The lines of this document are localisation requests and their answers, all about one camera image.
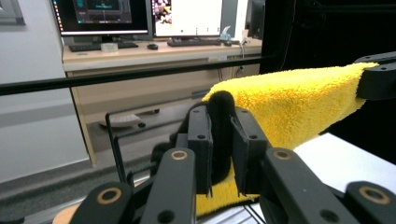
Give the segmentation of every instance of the white wall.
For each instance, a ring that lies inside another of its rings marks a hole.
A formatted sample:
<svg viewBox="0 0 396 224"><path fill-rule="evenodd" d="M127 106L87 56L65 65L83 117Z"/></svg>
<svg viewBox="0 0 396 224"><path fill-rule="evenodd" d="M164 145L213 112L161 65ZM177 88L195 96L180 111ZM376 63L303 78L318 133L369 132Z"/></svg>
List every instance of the white wall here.
<svg viewBox="0 0 396 224"><path fill-rule="evenodd" d="M50 0L19 0L25 26L0 26L0 84L65 77ZM88 155L69 89L0 96L0 183Z"/></svg>

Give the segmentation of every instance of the black rail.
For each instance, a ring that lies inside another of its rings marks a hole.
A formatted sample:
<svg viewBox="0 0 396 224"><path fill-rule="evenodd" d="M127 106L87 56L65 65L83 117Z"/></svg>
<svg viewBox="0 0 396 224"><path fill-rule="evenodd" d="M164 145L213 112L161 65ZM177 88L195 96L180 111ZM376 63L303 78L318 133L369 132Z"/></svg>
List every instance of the black rail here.
<svg viewBox="0 0 396 224"><path fill-rule="evenodd" d="M0 95L11 95L33 91L49 91L62 88L87 86L107 82L123 81L143 77L159 77L177 73L195 72L201 70L218 69L262 63L265 57L252 57L248 59L229 60L216 63L188 63L181 66L164 66L150 69L139 69L134 71L107 73L83 77L59 77L44 80L25 81L0 85Z"/></svg>

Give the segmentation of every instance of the monitor screen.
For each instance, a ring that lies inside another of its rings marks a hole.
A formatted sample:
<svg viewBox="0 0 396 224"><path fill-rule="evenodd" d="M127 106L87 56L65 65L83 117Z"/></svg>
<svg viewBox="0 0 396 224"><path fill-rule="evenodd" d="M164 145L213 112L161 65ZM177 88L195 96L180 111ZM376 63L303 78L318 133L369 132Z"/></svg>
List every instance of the monitor screen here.
<svg viewBox="0 0 396 224"><path fill-rule="evenodd" d="M155 37L219 36L222 0L151 0Z"/></svg>
<svg viewBox="0 0 396 224"><path fill-rule="evenodd" d="M146 35L145 0L51 0L61 36Z"/></svg>

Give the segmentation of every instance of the white paper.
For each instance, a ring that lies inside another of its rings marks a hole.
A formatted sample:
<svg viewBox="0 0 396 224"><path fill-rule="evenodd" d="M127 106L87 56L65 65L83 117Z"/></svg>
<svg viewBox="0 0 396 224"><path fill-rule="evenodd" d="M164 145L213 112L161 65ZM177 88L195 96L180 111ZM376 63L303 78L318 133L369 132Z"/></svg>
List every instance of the white paper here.
<svg viewBox="0 0 396 224"><path fill-rule="evenodd" d="M324 184L342 192L350 182L369 181L396 193L394 164L330 133L300 145L294 152Z"/></svg>

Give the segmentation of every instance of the computer monitor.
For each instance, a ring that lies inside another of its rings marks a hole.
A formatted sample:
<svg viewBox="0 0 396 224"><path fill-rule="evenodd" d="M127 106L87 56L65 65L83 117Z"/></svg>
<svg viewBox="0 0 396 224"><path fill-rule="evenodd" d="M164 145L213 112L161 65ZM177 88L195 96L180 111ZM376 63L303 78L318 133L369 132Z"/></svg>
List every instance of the computer monitor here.
<svg viewBox="0 0 396 224"><path fill-rule="evenodd" d="M249 1L247 6L248 34L256 39L262 39L264 34L265 0Z"/></svg>
<svg viewBox="0 0 396 224"><path fill-rule="evenodd" d="M222 0L151 0L154 37L220 36Z"/></svg>
<svg viewBox="0 0 396 224"><path fill-rule="evenodd" d="M145 0L50 0L61 37L149 33Z"/></svg>

